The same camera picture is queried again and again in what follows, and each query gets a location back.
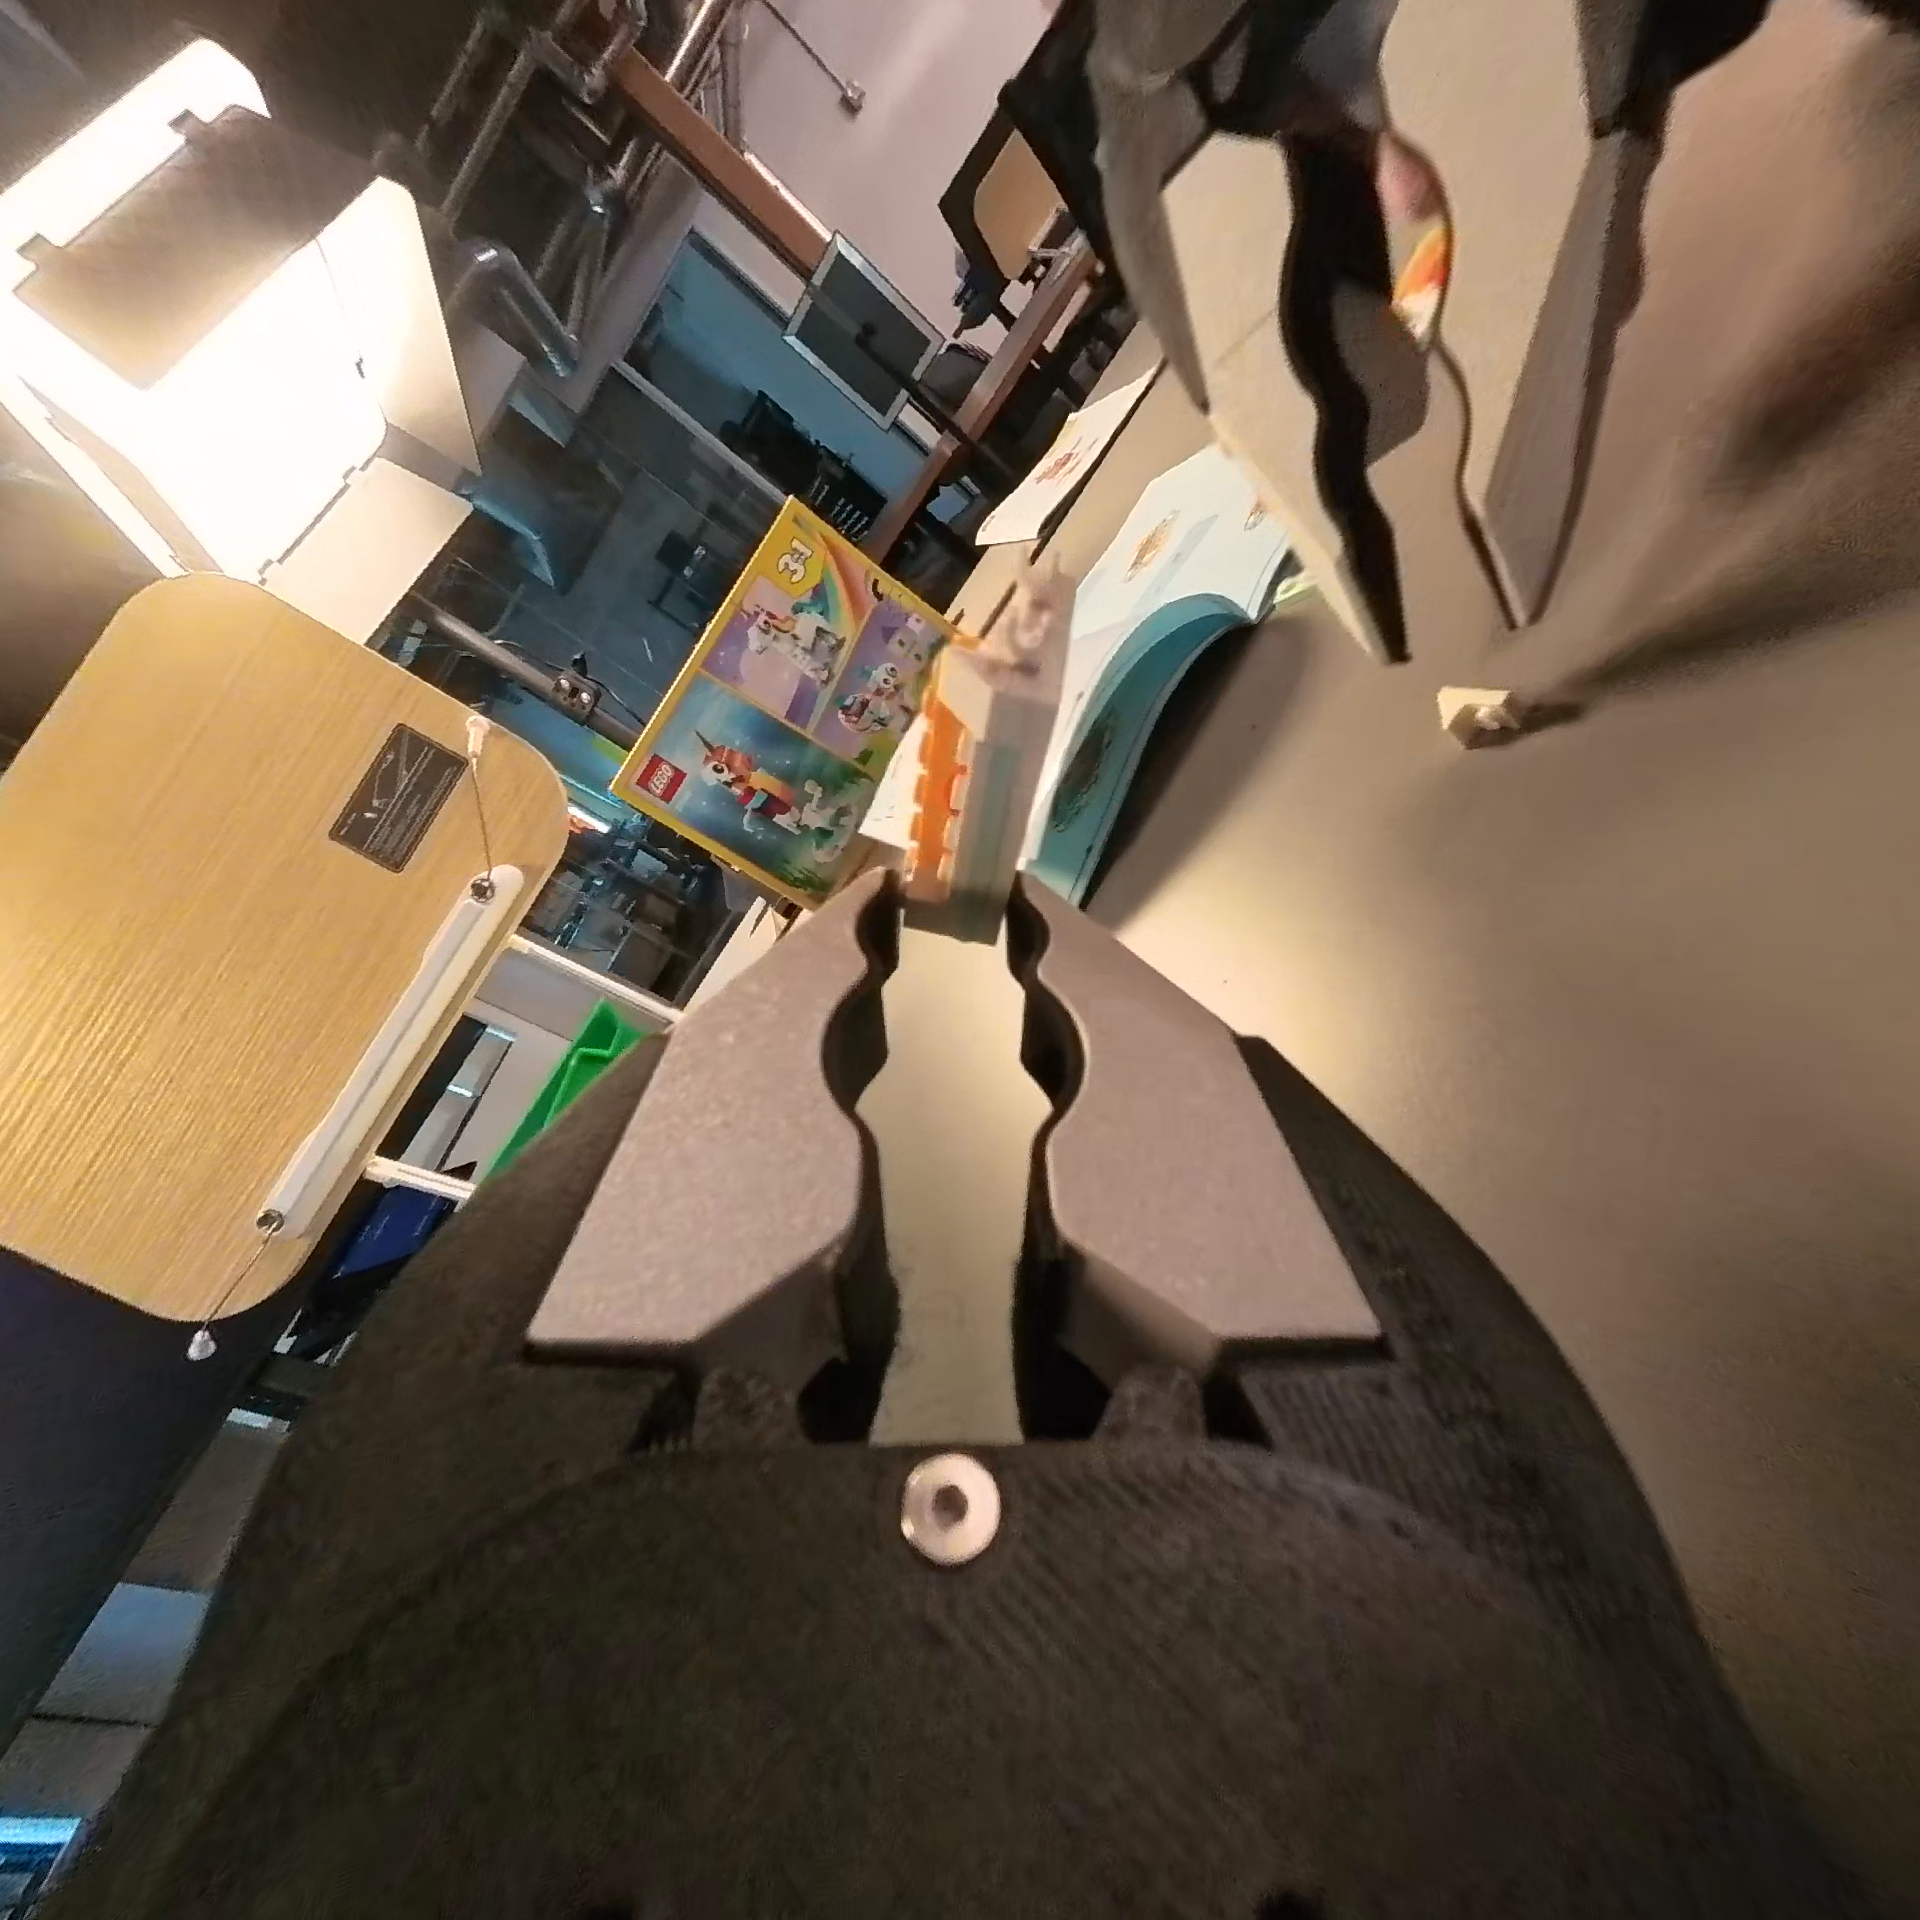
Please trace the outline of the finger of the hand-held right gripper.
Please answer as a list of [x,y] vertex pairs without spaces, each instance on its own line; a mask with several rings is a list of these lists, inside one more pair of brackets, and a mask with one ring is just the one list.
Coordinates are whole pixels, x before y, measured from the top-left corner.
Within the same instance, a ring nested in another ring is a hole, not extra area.
[[1464,400],[1460,509],[1503,616],[1553,598],[1590,485],[1619,333],[1642,296],[1664,118],[1548,133],[1470,159],[1440,356]]
[[1398,664],[1407,593],[1377,469],[1424,426],[1426,359],[1385,295],[1302,236],[1297,178],[1279,138],[1215,133],[1161,204],[1215,440],[1343,629]]

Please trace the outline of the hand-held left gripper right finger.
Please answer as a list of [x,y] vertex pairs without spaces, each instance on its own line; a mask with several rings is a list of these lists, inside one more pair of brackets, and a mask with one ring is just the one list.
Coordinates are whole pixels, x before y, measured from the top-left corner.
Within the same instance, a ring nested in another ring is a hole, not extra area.
[[1016,1269],[1016,1404],[1095,1420],[1138,1368],[1230,1400],[1251,1367],[1371,1357],[1384,1327],[1241,1040],[1047,884],[1006,959],[1047,1101]]

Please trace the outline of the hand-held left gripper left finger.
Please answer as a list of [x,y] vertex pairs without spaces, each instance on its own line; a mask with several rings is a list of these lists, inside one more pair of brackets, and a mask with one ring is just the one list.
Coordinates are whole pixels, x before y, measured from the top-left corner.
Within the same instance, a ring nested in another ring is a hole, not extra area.
[[748,1375],[872,1432],[902,1327],[874,1130],[899,876],[864,871],[703,997],[534,1312],[530,1360]]

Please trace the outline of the rainbow toy brick piece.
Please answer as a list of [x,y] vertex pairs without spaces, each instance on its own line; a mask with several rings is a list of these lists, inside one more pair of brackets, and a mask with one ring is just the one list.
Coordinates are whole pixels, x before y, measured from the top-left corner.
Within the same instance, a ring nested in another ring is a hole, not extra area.
[[1391,301],[1420,349],[1431,349],[1449,298],[1454,216],[1431,158],[1400,129],[1377,142],[1377,196],[1391,269]]

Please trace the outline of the white orange toy brick model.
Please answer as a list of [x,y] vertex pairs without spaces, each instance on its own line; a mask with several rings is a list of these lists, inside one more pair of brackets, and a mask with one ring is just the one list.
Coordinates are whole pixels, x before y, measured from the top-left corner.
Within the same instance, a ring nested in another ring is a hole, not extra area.
[[945,647],[859,824],[896,863],[911,926],[993,946],[1065,697],[1074,580],[1025,564],[990,629]]

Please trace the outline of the yellow toy set box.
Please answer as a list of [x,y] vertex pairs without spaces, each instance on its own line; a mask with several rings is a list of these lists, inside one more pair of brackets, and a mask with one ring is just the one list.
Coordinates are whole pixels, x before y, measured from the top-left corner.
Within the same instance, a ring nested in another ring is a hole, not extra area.
[[612,794],[799,906],[825,903],[954,626],[790,495]]

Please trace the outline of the white paper leaflet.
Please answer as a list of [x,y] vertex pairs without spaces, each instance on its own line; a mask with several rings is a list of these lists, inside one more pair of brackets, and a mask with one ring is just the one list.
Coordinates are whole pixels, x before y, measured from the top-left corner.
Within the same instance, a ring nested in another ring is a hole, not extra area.
[[1153,391],[1163,361],[1068,415],[1032,473],[976,528],[976,548],[1035,543],[1068,512],[1108,446]]

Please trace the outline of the blue screen device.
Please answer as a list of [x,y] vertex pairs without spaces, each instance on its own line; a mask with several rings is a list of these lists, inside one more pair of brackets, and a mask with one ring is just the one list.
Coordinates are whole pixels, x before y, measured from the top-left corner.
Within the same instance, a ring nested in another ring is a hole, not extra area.
[[404,1265],[458,1206],[459,1202],[442,1190],[380,1186],[377,1199],[338,1247],[324,1280],[359,1280]]

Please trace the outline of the grey computer monitor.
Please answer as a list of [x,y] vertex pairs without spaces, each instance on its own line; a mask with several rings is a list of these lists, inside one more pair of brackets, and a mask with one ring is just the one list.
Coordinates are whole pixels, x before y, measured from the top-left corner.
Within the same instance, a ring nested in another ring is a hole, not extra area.
[[950,336],[840,230],[828,236],[782,338],[882,429],[922,406],[924,375],[950,345]]

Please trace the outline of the light blue instruction booklet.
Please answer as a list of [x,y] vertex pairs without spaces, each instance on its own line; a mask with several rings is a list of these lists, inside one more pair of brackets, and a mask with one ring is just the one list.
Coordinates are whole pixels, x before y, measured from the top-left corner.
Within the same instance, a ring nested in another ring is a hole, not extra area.
[[1167,469],[1076,585],[1063,698],[1023,866],[1082,904],[1169,698],[1220,638],[1312,588],[1279,516],[1218,446]]

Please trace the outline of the wooden book stand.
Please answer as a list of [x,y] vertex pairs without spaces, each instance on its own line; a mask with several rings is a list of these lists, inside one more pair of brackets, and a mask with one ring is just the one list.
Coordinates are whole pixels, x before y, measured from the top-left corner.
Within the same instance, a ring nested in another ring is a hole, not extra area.
[[367,644],[218,574],[138,591],[6,772],[6,1255],[211,1360],[567,838],[546,756]]

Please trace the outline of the white studio light panel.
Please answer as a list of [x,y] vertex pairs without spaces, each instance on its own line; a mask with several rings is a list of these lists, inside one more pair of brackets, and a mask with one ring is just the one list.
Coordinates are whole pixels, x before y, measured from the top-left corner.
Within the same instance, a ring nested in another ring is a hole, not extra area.
[[478,452],[417,196],[191,39],[3,196],[6,410],[161,576],[371,641]]

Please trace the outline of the black frame enclosure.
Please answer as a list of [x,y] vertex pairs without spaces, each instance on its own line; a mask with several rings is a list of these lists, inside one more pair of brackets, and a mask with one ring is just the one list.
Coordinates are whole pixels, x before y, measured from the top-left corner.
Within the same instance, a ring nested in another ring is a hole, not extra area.
[[969,325],[999,313],[1008,287],[1046,273],[1082,236],[1100,269],[1118,273],[1098,170],[1098,113],[1080,64],[1028,65],[1001,90],[993,116],[939,196],[958,247],[960,306]]

